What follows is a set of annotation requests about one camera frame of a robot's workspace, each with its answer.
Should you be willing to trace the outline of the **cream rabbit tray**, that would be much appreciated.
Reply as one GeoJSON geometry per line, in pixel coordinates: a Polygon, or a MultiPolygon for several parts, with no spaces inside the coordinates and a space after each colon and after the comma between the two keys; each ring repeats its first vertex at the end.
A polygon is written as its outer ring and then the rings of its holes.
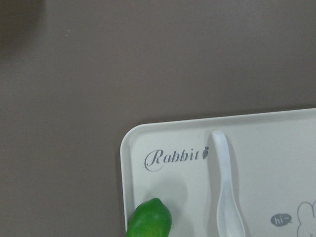
{"type": "Polygon", "coordinates": [[[172,237],[313,237],[315,109],[142,124],[120,146],[125,223],[159,198],[172,237]]]}

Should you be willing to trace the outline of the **white ceramic spoon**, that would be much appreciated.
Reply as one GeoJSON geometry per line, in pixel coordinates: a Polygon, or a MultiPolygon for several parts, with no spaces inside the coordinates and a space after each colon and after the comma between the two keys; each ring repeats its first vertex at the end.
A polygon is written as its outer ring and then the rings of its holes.
{"type": "Polygon", "coordinates": [[[244,237],[245,227],[233,190],[228,140],[220,130],[212,132],[212,139],[220,171],[220,194],[216,212],[218,234],[221,237],[244,237]]]}

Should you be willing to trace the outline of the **green lime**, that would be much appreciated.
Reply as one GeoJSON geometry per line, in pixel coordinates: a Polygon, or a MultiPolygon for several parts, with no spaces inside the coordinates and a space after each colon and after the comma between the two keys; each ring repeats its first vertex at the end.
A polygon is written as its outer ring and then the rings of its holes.
{"type": "Polygon", "coordinates": [[[127,237],[168,237],[172,226],[169,209],[159,198],[153,198],[139,205],[131,216],[127,237]]]}

